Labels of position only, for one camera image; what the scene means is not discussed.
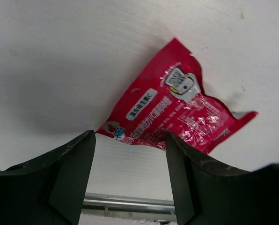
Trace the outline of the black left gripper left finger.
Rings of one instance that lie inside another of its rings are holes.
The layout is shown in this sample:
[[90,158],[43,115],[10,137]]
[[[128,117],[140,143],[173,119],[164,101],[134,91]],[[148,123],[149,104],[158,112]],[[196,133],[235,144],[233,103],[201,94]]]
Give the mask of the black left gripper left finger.
[[0,171],[0,225],[76,225],[95,152],[88,130],[68,143]]

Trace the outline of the red candy packet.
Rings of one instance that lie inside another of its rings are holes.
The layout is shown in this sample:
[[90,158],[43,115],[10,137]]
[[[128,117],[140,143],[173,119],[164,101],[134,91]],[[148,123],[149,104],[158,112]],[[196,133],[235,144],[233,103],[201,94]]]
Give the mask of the red candy packet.
[[255,111],[231,112],[206,95],[200,63],[174,38],[136,77],[97,132],[161,150],[171,132],[208,154],[256,116]]

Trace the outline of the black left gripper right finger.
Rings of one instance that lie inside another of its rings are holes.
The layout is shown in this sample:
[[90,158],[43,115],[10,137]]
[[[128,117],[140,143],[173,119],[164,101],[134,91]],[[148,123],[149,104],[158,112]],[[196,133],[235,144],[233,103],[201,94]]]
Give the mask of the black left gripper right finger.
[[279,164],[227,165],[168,133],[166,159],[180,225],[279,225]]

